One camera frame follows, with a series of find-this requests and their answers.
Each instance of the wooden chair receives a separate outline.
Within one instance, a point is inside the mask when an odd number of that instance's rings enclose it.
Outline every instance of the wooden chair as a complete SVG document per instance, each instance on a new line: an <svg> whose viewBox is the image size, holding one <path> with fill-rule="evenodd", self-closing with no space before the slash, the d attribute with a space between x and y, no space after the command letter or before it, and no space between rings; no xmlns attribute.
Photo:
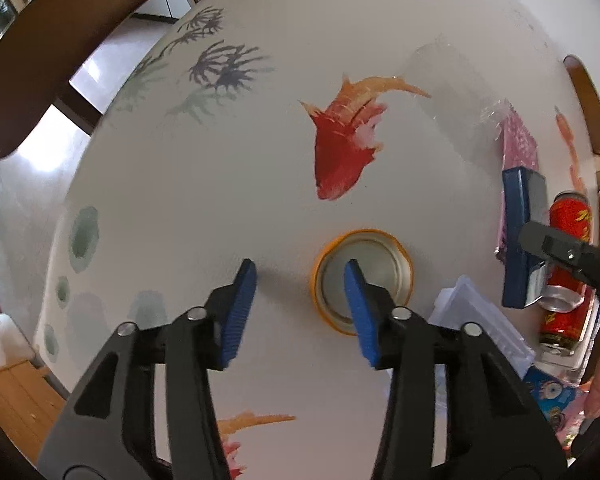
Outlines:
<svg viewBox="0 0 600 480"><path fill-rule="evenodd" d="M33 0L22 11L0 40L0 158L17 149L52 104L93 129L100 113L84 105L69 79L145 1Z"/></svg>

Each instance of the can top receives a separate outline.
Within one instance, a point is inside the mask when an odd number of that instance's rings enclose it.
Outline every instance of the can top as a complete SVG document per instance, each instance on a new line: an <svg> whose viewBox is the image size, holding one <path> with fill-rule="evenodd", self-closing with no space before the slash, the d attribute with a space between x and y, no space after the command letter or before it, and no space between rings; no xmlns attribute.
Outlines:
<svg viewBox="0 0 600 480"><path fill-rule="evenodd" d="M558 200L564 200L565 198L573 198L574 200L579 200L580 202L584 202L589 205L589 199L584 193L580 193L576 190L568 190L558 193L554 198L554 203L558 202Z"/></svg>
<svg viewBox="0 0 600 480"><path fill-rule="evenodd" d="M332 328L355 335L344 291L344 267L349 260L357 260L366 280L385 288L400 306L409 301L413 290L413 266L400 242L383 231L353 231L327 245L314 265L312 299Z"/></svg>

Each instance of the floor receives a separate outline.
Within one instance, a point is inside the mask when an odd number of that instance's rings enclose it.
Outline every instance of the floor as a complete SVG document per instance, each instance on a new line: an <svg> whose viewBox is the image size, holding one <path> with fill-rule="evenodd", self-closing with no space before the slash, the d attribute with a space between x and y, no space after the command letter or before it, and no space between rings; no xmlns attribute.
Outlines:
<svg viewBox="0 0 600 480"><path fill-rule="evenodd" d="M169 30L129 18L72 79L105 111L136 64ZM32 340L56 221L89 136L55 107L13 155L0 160L0 306Z"/></svg>

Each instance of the black plant painting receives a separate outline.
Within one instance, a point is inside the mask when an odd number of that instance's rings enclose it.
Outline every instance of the black plant painting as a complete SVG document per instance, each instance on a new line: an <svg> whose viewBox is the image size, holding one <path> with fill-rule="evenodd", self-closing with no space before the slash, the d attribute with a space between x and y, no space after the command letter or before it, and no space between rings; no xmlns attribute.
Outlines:
<svg viewBox="0 0 600 480"><path fill-rule="evenodd" d="M230 45L216 41L202 51L196 63L187 71L189 81L196 84L187 99L170 110L171 114L185 112L200 121L200 115L211 115L209 101L222 105L235 101L244 90L250 90L254 76L270 72L261 62L268 59L257 46Z"/></svg>
<svg viewBox="0 0 600 480"><path fill-rule="evenodd" d="M156 56L152 56L151 54L146 56L138 64L130 77L133 78L141 74L151 65L159 62L164 58L165 54L170 54L177 45L202 40L222 30L223 12L224 9L216 9L215 7L205 7L200 12L197 12L193 18L178 28L178 32L184 29L182 35L167 43Z"/></svg>

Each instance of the white tabletop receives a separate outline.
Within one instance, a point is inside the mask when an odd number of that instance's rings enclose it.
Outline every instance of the white tabletop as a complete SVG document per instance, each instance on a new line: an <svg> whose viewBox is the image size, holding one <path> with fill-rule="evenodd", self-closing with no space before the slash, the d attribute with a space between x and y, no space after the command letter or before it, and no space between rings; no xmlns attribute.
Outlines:
<svg viewBox="0 0 600 480"><path fill-rule="evenodd" d="M560 109L597 210L561 61L516 0L203 0L127 81L84 155L54 239L42 357L71 389L120 322L173 320L250 258L258 289L237 359L211 377L216 411L296 420L239 435L244 478L368 476L388 376L316 313L314 259L336 236L376 228L411 256L413 310L428 315L461 274L499 304L500 102L538 142L549 199L572 187ZM382 105L356 138L383 149L355 183L321 192L308 112L333 110L344 77L347 103ZM507 315L533 342L539 312Z"/></svg>

